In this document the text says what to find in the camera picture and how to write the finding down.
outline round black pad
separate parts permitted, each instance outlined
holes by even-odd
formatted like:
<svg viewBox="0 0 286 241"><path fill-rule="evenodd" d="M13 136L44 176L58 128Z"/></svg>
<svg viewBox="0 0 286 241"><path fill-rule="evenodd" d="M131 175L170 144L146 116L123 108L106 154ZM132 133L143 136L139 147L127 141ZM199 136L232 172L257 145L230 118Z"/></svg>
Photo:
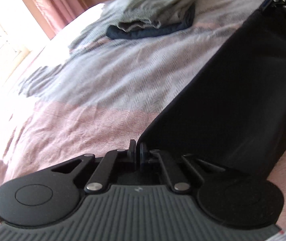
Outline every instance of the round black pad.
<svg viewBox="0 0 286 241"><path fill-rule="evenodd" d="M213 219L235 228L275 224L283 208L282 192L271 182L253 178L217 178L198 192L200 207Z"/></svg>
<svg viewBox="0 0 286 241"><path fill-rule="evenodd" d="M23 227L47 225L66 217L78 202L72 178L47 169L0 187L0 220Z"/></svg>
<svg viewBox="0 0 286 241"><path fill-rule="evenodd" d="M26 206L40 206L48 202L53 191L44 185L28 185L20 188L16 192L16 200Z"/></svg>

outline black plastic mount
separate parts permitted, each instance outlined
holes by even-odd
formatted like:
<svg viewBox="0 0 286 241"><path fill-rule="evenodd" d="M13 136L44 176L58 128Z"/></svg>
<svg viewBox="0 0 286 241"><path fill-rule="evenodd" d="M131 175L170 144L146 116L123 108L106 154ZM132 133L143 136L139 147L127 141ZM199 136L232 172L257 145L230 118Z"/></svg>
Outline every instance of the black plastic mount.
<svg viewBox="0 0 286 241"><path fill-rule="evenodd" d="M47 169L11 180L0 187L0 220L37 228L72 215L87 195L118 185L166 185L188 194L212 220L237 229L275 224L283 208L282 192L271 182L200 160L187 154L148 150L109 151L104 158L84 154Z"/></svg>

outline silver rivet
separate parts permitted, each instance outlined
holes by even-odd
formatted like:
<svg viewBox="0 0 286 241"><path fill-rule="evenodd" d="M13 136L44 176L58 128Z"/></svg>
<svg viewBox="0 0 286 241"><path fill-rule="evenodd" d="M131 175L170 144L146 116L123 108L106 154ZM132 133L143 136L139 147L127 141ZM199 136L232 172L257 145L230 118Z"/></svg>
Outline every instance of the silver rivet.
<svg viewBox="0 0 286 241"><path fill-rule="evenodd" d="M185 183L185 182L180 182L180 183L176 183L174 185L174 189L177 191L187 191L190 189L190 184Z"/></svg>
<svg viewBox="0 0 286 241"><path fill-rule="evenodd" d="M94 182L94 183L89 183L86 188L88 190L91 190L91 191L98 191L98 190L101 190L103 187L103 185L101 183L97 183L97 182Z"/></svg>

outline folded grey towel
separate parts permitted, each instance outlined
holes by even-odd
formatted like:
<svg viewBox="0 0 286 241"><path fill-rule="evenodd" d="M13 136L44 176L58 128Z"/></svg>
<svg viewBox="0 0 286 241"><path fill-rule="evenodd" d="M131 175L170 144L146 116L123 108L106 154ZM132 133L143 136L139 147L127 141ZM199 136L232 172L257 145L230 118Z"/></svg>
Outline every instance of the folded grey towel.
<svg viewBox="0 0 286 241"><path fill-rule="evenodd" d="M126 31L180 23L195 0L132 0L117 27Z"/></svg>

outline bedspread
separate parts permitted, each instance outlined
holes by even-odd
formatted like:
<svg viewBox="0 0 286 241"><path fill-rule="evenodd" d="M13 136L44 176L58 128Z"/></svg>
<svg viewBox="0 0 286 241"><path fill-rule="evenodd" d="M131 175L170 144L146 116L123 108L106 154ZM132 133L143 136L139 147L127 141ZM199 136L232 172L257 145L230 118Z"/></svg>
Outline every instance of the bedspread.
<svg viewBox="0 0 286 241"><path fill-rule="evenodd" d="M0 185L84 153L127 148L263 0L197 0L187 30L111 41L105 31L128 1L86 11L0 93ZM285 194L278 223L286 228L286 154L270 179Z"/></svg>

